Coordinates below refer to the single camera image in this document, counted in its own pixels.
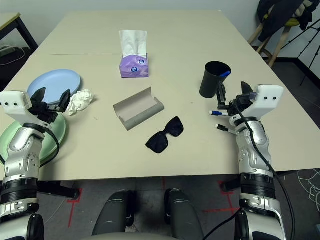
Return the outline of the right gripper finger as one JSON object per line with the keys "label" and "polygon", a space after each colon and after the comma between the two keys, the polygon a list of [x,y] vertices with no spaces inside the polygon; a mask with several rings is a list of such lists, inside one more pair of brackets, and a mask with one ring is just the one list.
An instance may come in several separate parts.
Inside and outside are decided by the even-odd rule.
{"label": "right gripper finger", "polygon": [[253,89],[248,83],[244,81],[241,82],[241,91],[242,97],[245,99],[252,99],[254,97]]}
{"label": "right gripper finger", "polygon": [[217,108],[219,110],[226,110],[227,106],[226,106],[226,89],[225,86],[222,82],[219,82],[218,84],[218,89],[217,89],[217,101],[218,101],[218,106]]}

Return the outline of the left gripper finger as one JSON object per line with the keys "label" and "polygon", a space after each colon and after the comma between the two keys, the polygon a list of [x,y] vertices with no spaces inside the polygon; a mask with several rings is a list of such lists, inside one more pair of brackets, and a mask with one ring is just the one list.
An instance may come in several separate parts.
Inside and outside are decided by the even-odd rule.
{"label": "left gripper finger", "polygon": [[60,102],[59,102],[59,112],[64,113],[69,104],[70,104],[70,100],[71,100],[71,90],[67,89],[61,96],[60,98]]}
{"label": "left gripper finger", "polygon": [[45,87],[38,89],[30,99],[32,105],[43,105],[43,104],[46,105],[47,103],[43,101],[45,97],[45,93],[46,93]]}

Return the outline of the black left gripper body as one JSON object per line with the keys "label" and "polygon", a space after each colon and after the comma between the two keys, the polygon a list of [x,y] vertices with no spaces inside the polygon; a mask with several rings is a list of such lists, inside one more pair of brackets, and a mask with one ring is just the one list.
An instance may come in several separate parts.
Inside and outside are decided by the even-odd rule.
{"label": "black left gripper body", "polygon": [[31,103],[32,107],[28,111],[47,124],[54,123],[58,113],[63,112],[63,107],[59,105],[48,105],[45,102],[35,100],[31,100]]}

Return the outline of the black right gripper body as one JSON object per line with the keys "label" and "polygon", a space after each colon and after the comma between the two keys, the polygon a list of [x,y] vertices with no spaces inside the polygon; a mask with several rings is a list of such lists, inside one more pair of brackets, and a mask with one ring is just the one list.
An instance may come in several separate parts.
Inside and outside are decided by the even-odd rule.
{"label": "black right gripper body", "polygon": [[228,116],[232,117],[250,107],[250,100],[247,98],[237,98],[229,102],[226,106]]}

